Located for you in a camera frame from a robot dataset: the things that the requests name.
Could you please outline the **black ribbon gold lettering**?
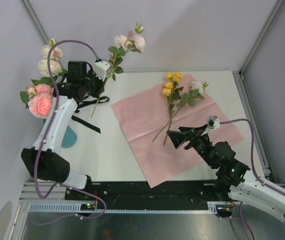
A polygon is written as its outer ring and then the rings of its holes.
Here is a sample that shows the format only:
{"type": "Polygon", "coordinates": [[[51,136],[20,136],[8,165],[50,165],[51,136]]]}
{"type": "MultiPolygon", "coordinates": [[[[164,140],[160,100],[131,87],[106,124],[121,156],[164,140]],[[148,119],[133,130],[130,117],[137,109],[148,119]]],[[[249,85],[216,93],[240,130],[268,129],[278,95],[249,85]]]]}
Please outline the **black ribbon gold lettering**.
{"type": "Polygon", "coordinates": [[[101,133],[101,129],[90,123],[92,116],[97,108],[97,105],[105,104],[110,101],[110,98],[107,96],[100,96],[99,98],[94,98],[93,100],[89,100],[89,95],[85,96],[83,100],[81,100],[71,119],[77,123],[82,124],[83,126],[93,130],[96,133],[101,133]]]}

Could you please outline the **yellow rose stem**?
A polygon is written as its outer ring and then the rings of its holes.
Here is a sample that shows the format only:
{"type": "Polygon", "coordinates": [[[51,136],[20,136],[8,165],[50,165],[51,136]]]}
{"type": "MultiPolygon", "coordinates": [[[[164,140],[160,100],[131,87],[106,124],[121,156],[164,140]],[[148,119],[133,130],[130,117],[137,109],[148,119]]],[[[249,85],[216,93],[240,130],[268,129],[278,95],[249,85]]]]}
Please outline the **yellow rose stem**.
{"type": "Polygon", "coordinates": [[[168,130],[170,130],[174,113],[176,112],[174,110],[174,107],[176,105],[176,102],[181,99],[180,91],[183,90],[183,86],[180,87],[179,84],[182,80],[182,73],[176,72],[172,73],[169,72],[166,74],[165,79],[167,82],[164,84],[161,93],[166,97],[166,106],[167,106],[167,113],[169,120],[167,124],[157,133],[157,135],[152,140],[153,142],[157,139],[157,137],[160,135],[160,133],[167,127],[168,130]]]}

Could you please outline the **green flower stem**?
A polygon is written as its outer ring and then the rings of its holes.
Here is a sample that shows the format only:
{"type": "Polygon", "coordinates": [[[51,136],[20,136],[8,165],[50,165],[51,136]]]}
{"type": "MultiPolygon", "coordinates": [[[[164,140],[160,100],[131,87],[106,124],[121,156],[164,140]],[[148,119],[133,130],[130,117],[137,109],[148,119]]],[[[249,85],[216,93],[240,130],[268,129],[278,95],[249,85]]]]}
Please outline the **green flower stem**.
{"type": "Polygon", "coordinates": [[[49,70],[51,70],[55,80],[67,73],[67,70],[62,68],[60,64],[63,51],[59,47],[51,50],[56,43],[58,43],[57,39],[50,38],[48,43],[42,47],[40,52],[43,59],[37,64],[42,77],[40,79],[32,79],[31,85],[25,91],[20,92],[20,99],[25,104],[25,108],[39,119],[47,119],[53,104],[54,84],[49,70]]]}

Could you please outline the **white rose stem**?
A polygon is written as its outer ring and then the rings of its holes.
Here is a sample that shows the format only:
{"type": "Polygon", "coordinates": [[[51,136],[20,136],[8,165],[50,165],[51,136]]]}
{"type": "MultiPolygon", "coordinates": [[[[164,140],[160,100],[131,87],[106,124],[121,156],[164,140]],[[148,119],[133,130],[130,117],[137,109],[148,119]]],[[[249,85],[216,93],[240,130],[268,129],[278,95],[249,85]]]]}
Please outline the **white rose stem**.
{"type": "Polygon", "coordinates": [[[208,86],[208,82],[201,83],[199,81],[192,81],[189,84],[189,89],[185,93],[181,93],[180,91],[179,94],[181,96],[181,99],[175,103],[175,113],[173,115],[172,120],[187,105],[195,107],[197,104],[197,98],[204,99],[203,93],[208,86]]]}

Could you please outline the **pale pink rose stem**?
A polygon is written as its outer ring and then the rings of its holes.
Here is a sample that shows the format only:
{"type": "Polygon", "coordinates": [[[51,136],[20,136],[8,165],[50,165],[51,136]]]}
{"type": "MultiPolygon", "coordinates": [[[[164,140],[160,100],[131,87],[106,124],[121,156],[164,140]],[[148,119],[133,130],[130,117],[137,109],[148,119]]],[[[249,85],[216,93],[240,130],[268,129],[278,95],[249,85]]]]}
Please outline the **pale pink rose stem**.
{"type": "MultiPolygon", "coordinates": [[[[107,76],[103,80],[103,86],[107,84],[109,79],[116,79],[116,74],[122,74],[124,72],[123,68],[120,67],[120,64],[123,62],[124,57],[127,53],[139,53],[141,54],[146,47],[146,41],[142,32],[145,30],[141,23],[136,23],[134,31],[129,31],[127,35],[117,35],[113,42],[114,44],[108,48],[110,52],[109,60],[110,68],[107,73],[107,76]]],[[[91,47],[90,50],[95,56],[95,62],[97,60],[102,60],[96,53],[96,51],[91,47]]]]}

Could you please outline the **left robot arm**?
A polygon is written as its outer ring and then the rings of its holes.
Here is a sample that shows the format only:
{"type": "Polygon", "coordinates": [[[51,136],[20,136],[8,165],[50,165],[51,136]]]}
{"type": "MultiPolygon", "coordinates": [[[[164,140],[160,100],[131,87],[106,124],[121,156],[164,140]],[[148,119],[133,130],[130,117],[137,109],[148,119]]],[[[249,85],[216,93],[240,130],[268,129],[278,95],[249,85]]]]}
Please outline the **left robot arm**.
{"type": "Polygon", "coordinates": [[[21,158],[35,181],[52,181],[74,188],[82,200],[92,196],[90,177],[73,170],[60,153],[70,120],[100,133],[98,127],[74,114],[85,106],[83,101],[87,97],[97,98],[104,91],[104,80],[110,66],[101,59],[94,66],[85,61],[68,62],[66,80],[54,84],[52,105],[40,135],[31,148],[24,148],[21,152],[21,158]]]}

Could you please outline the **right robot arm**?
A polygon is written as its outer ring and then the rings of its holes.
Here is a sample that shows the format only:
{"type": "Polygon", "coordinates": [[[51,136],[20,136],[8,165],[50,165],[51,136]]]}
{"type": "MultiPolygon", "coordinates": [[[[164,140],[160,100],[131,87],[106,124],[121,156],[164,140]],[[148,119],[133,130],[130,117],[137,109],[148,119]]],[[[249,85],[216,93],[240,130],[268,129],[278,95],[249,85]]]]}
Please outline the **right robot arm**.
{"type": "Polygon", "coordinates": [[[167,135],[176,149],[194,149],[211,169],[217,170],[213,188],[217,200],[243,202],[285,223],[285,189],[237,160],[228,142],[213,144],[205,127],[180,127],[167,131],[167,135]]]}

